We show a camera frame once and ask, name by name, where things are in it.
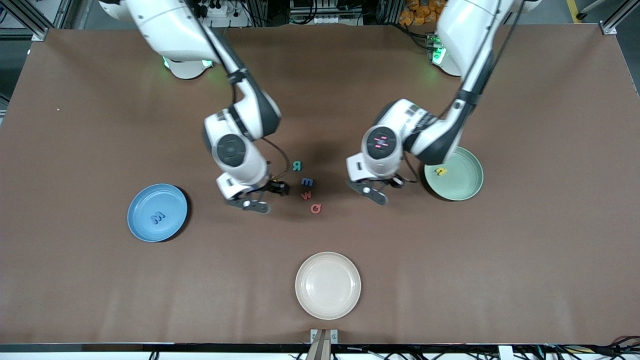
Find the brown tablecloth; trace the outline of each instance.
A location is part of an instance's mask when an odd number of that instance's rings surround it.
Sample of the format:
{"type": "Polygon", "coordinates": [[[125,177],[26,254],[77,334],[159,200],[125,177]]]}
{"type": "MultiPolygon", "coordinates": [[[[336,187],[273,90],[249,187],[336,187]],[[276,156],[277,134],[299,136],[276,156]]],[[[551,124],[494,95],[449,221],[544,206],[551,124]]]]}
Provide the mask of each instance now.
{"type": "Polygon", "coordinates": [[[459,79],[391,27],[227,36],[282,110],[271,139],[303,163],[286,178],[291,196],[268,197],[268,216],[224,205],[215,183],[201,133],[230,100],[221,68],[179,80],[136,31],[52,30],[33,44],[0,128],[1,342],[283,343],[326,327],[347,343],[608,343],[640,332],[640,101],[614,37],[519,26],[461,142],[482,162],[480,193],[443,202],[411,184],[381,207],[345,185],[345,158],[386,103],[438,113],[459,79]],[[298,195],[302,177],[316,181],[319,215],[298,195]],[[154,183],[183,188],[193,216],[149,244],[125,214],[154,183]],[[294,294],[298,267],[328,250],[362,276],[356,308],[330,322],[294,294]]]}

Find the wire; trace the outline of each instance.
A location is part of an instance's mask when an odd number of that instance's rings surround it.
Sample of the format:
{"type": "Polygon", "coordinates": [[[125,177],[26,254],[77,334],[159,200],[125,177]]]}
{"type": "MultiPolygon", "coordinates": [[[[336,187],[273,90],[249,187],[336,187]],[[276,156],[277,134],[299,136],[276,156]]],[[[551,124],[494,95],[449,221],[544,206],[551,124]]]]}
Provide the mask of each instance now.
{"type": "Polygon", "coordinates": [[[289,21],[297,25],[306,25],[309,22],[312,22],[317,14],[318,14],[318,2],[317,0],[314,0],[311,7],[309,8],[309,15],[303,22],[296,22],[295,20],[292,20],[292,19],[289,19],[289,21]]]}
{"type": "Polygon", "coordinates": [[[524,7],[524,1],[522,1],[520,3],[520,8],[518,9],[518,13],[516,13],[516,17],[513,20],[513,25],[511,25],[511,29],[509,29],[509,33],[507,34],[507,37],[502,42],[502,46],[500,47],[500,51],[498,51],[498,56],[495,57],[495,61],[493,62],[493,66],[491,67],[491,72],[493,72],[493,70],[495,69],[495,66],[498,65],[498,61],[500,61],[500,57],[502,57],[504,49],[507,47],[507,43],[509,42],[509,39],[511,38],[511,36],[513,34],[513,30],[516,29],[516,25],[518,24],[518,20],[520,20],[520,15],[522,15],[522,8],[523,7],[524,7]]]}
{"type": "Polygon", "coordinates": [[[406,358],[406,356],[400,354],[399,352],[392,352],[391,354],[387,355],[385,357],[385,360],[389,360],[393,355],[399,355],[400,357],[402,357],[404,360],[409,360],[406,358]]]}
{"type": "Polygon", "coordinates": [[[423,34],[418,34],[418,33],[414,33],[412,31],[410,31],[408,28],[403,28],[402,26],[396,24],[395,22],[386,22],[383,25],[391,25],[394,28],[402,31],[403,33],[409,35],[409,37],[411,38],[411,40],[413,41],[413,43],[415,45],[417,45],[418,47],[420,47],[421,49],[425,49],[425,50],[436,50],[439,49],[438,47],[435,46],[425,46],[420,44],[420,42],[418,40],[416,40],[415,38],[420,38],[420,39],[427,39],[429,38],[427,35],[423,35],[423,34]]]}
{"type": "Polygon", "coordinates": [[[267,139],[267,138],[262,138],[266,143],[268,143],[269,145],[273,146],[274,149],[276,149],[280,155],[282,155],[282,157],[284,158],[284,162],[285,162],[285,169],[283,172],[279,173],[277,176],[271,176],[272,180],[278,181],[278,179],[280,179],[281,177],[283,177],[284,175],[286,175],[286,173],[289,172],[289,168],[291,167],[291,162],[289,161],[289,157],[287,156],[287,153],[284,152],[284,150],[282,150],[279,146],[277,146],[276,144],[274,144],[273,142],[271,142],[271,140],[267,139]]]}
{"type": "Polygon", "coordinates": [[[0,15],[4,13],[4,16],[2,17],[2,20],[0,20],[0,24],[3,23],[3,21],[6,19],[7,14],[9,14],[8,11],[6,11],[6,9],[0,8],[0,15]]]}
{"type": "MultiPolygon", "coordinates": [[[[496,5],[495,7],[495,12],[494,12],[494,16],[493,19],[491,21],[491,24],[489,25],[486,34],[484,34],[484,39],[482,40],[480,46],[478,47],[478,51],[476,52],[476,55],[474,56],[473,61],[471,62],[471,64],[475,64],[476,61],[478,60],[478,57],[480,56],[480,49],[482,49],[482,47],[484,46],[484,44],[487,42],[487,40],[489,39],[489,29],[491,29],[493,27],[493,25],[495,24],[495,21],[498,18],[498,11],[500,10],[500,5],[502,4],[502,0],[498,0],[498,5],[496,5]]],[[[520,4],[520,10],[518,11],[519,13],[522,13],[522,6],[524,5],[524,1],[520,4]]],[[[518,17],[515,19],[514,23],[513,23],[513,27],[511,28],[510,32],[513,31],[513,29],[515,28],[518,19],[520,18],[520,16],[518,15],[518,17]]],[[[502,43],[502,49],[500,52],[502,52],[502,50],[504,50],[504,47],[506,45],[506,43],[509,41],[509,35],[507,36],[507,38],[504,40],[504,42],[502,43]]],[[[471,73],[471,69],[472,67],[469,67],[469,69],[467,70],[467,73],[465,74],[465,77],[463,78],[462,83],[460,84],[460,86],[458,87],[458,90],[456,91],[456,94],[460,93],[460,90],[462,90],[463,86],[465,86],[465,81],[464,79],[467,79],[469,77],[469,74],[471,73]]],[[[456,96],[453,97],[453,99],[451,99],[451,102],[449,103],[449,105],[447,105],[444,110],[442,110],[442,112],[438,115],[438,119],[442,119],[442,117],[449,111],[449,109],[451,108],[451,106],[453,105],[453,103],[456,101],[456,96]]]]}
{"type": "MultiPolygon", "coordinates": [[[[198,24],[198,27],[200,28],[200,31],[202,31],[202,34],[204,35],[204,38],[206,39],[207,43],[209,44],[209,46],[211,47],[211,50],[213,50],[213,52],[216,54],[216,56],[218,57],[218,59],[220,60],[220,64],[222,65],[222,68],[225,69],[225,72],[227,73],[227,76],[229,76],[229,69],[227,68],[227,65],[225,65],[225,61],[222,59],[222,56],[220,55],[220,52],[218,51],[218,49],[216,48],[216,46],[213,44],[213,40],[211,40],[211,36],[209,35],[209,33],[204,29],[204,25],[202,25],[200,23],[200,21],[198,21],[198,19],[196,18],[196,23],[198,24]]],[[[236,86],[233,85],[232,83],[229,83],[229,85],[231,86],[231,105],[236,103],[237,100],[237,92],[236,92],[236,86]]]]}
{"type": "Polygon", "coordinates": [[[236,0],[236,5],[235,6],[231,5],[231,1],[227,1],[227,3],[229,4],[229,6],[231,6],[231,8],[233,10],[240,10],[240,7],[242,7],[242,6],[238,6],[238,0],[236,0]]]}
{"type": "Polygon", "coordinates": [[[569,356],[571,356],[572,358],[574,358],[575,360],[582,360],[581,358],[577,357],[575,354],[573,354],[572,352],[569,351],[568,348],[566,347],[561,347],[560,345],[556,345],[556,347],[560,350],[564,350],[567,354],[569,354],[569,356]]]}
{"type": "Polygon", "coordinates": [[[409,159],[406,156],[406,153],[403,153],[403,158],[404,158],[404,162],[406,163],[406,166],[409,167],[409,170],[411,170],[411,173],[413,174],[413,178],[415,180],[406,180],[407,183],[411,183],[411,184],[417,184],[418,183],[418,173],[415,171],[415,169],[413,168],[413,166],[411,166],[411,163],[409,162],[409,159]]]}
{"type": "Polygon", "coordinates": [[[244,5],[244,2],[240,1],[240,5],[242,5],[242,7],[243,7],[243,9],[244,9],[244,13],[246,14],[246,16],[247,16],[248,18],[249,18],[249,17],[251,17],[251,20],[253,21],[253,27],[254,27],[254,28],[256,28],[256,27],[257,27],[257,26],[256,26],[256,23],[258,23],[258,22],[256,21],[256,19],[258,19],[258,20],[262,20],[262,21],[264,21],[265,23],[267,23],[267,20],[266,20],[266,19],[263,19],[263,18],[261,18],[261,17],[255,17],[255,16],[254,16],[250,11],[249,11],[249,9],[247,9],[247,8],[246,8],[246,6],[244,5]]]}
{"type": "Polygon", "coordinates": [[[618,341],[615,341],[615,342],[611,343],[608,347],[619,347],[621,344],[624,344],[627,341],[640,340],[640,336],[624,336],[624,337],[621,337],[621,338],[618,338],[618,339],[619,339],[618,341]]]}
{"type": "Polygon", "coordinates": [[[509,15],[507,15],[506,19],[504,19],[504,21],[502,22],[502,25],[506,25],[507,21],[509,21],[509,19],[511,18],[512,15],[513,15],[513,13],[509,13],[509,15]]]}
{"type": "Polygon", "coordinates": [[[149,360],[158,360],[160,359],[160,351],[151,351],[149,355],[149,360]]]}

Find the white robotic arm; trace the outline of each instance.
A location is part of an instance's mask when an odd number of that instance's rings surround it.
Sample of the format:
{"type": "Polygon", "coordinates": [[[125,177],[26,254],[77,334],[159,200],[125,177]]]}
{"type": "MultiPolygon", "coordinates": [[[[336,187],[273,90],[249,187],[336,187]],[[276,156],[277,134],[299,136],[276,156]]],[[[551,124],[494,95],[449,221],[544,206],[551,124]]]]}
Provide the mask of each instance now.
{"type": "Polygon", "coordinates": [[[445,163],[460,142],[463,126],[480,100],[493,70],[493,37],[517,2],[517,11],[533,9],[541,0],[449,0],[438,20],[437,35],[458,68],[462,86],[448,108],[438,117],[409,100],[387,105],[362,139],[361,152],[347,159],[347,184],[361,195],[385,205],[386,185],[400,188],[397,174],[404,151],[426,165],[445,163]],[[374,188],[380,183],[382,188],[374,188]]]}
{"type": "Polygon", "coordinates": [[[205,142],[224,171],[217,180],[218,187],[227,204],[268,213],[270,207],[262,201],[262,194],[287,195],[289,187],[270,178],[267,162],[253,141],[273,134],[281,114],[227,41],[199,23],[184,0],[100,2],[114,18],[132,19],[149,46],[170,62],[177,76],[193,78],[201,74],[208,67],[202,60],[212,60],[225,68],[233,88],[232,104],[204,122],[205,142]],[[238,102],[235,86],[244,95],[238,102]],[[253,193],[258,193],[259,198],[253,199],[253,193]]]}

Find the orange bag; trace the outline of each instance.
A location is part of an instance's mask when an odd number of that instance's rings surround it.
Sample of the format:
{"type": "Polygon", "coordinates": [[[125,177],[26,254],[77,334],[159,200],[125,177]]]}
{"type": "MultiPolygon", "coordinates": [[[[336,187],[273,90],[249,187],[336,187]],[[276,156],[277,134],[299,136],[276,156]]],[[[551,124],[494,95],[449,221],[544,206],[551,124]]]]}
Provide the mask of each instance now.
{"type": "Polygon", "coordinates": [[[435,12],[431,12],[429,15],[427,15],[427,17],[424,19],[424,22],[436,22],[436,20],[438,20],[438,18],[436,17],[436,13],[435,12]]]}
{"type": "Polygon", "coordinates": [[[418,8],[415,11],[415,16],[427,17],[427,15],[429,15],[430,12],[431,12],[431,10],[429,10],[428,6],[420,5],[420,6],[418,6],[418,8]]]}
{"type": "Polygon", "coordinates": [[[444,9],[444,6],[447,4],[447,2],[444,0],[434,0],[434,3],[436,6],[436,13],[441,13],[442,9],[444,9]]]}
{"type": "Polygon", "coordinates": [[[398,18],[398,24],[402,26],[409,26],[413,22],[413,12],[409,10],[403,10],[398,18]]]}
{"type": "Polygon", "coordinates": [[[420,0],[406,0],[406,7],[409,8],[409,10],[414,11],[415,9],[418,8],[418,6],[420,6],[420,0]]]}
{"type": "Polygon", "coordinates": [[[424,24],[424,18],[423,17],[413,17],[413,25],[422,25],[424,24]]]}

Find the plate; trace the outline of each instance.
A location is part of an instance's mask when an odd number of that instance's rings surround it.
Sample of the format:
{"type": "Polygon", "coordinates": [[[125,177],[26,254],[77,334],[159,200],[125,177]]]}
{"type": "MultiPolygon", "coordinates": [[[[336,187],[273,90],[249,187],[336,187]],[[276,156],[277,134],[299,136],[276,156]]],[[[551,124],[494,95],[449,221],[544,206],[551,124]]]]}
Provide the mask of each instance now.
{"type": "Polygon", "coordinates": [[[321,320],[347,315],[360,298],[360,274],[346,256],[320,252],[305,260],[296,276],[302,308],[321,320]]]}
{"type": "Polygon", "coordinates": [[[170,184],[155,184],[133,198],[127,213],[129,230],[138,239],[155,243],[175,235],[187,219],[183,192],[170,184]]]}
{"type": "Polygon", "coordinates": [[[439,196],[447,200],[462,201],[480,191],[484,172],[480,161],[469,150],[456,147],[446,163],[425,165],[424,177],[427,185],[439,196]]]}

